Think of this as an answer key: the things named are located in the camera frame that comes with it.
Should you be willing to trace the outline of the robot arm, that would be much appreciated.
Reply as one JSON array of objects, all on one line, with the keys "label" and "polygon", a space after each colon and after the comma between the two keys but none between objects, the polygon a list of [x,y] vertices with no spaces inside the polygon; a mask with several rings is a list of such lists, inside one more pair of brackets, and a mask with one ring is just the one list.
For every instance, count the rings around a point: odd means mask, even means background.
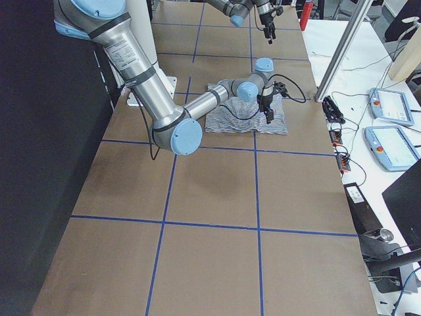
[{"label": "robot arm", "polygon": [[148,137],[159,148],[190,155],[201,144],[197,119],[228,98],[257,100],[270,122],[273,61],[260,58],[247,78],[221,80],[185,106],[173,101],[164,85],[151,31],[151,6],[146,1],[54,1],[58,33],[99,44],[141,108],[152,118]]},{"label": "robot arm", "polygon": [[269,0],[244,0],[244,1],[229,1],[229,0],[208,0],[205,1],[212,7],[216,8],[224,15],[230,18],[231,23],[240,27],[245,19],[248,17],[252,9],[255,9],[259,15],[260,23],[263,28],[259,28],[264,33],[268,44],[271,45],[276,39],[276,27],[274,24],[274,17],[280,16],[283,13],[281,1]]}]

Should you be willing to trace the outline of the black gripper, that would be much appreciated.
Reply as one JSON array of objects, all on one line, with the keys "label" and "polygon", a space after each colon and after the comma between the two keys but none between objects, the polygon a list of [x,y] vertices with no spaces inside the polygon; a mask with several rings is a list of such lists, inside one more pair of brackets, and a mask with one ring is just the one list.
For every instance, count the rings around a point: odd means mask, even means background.
[{"label": "black gripper", "polygon": [[274,111],[270,108],[272,101],[272,93],[269,95],[259,95],[259,110],[264,111],[267,124],[270,124],[274,120]]},{"label": "black gripper", "polygon": [[264,36],[267,39],[268,44],[272,45],[273,41],[276,39],[276,28],[274,26],[272,12],[259,14],[259,18],[260,23],[264,26]]}]

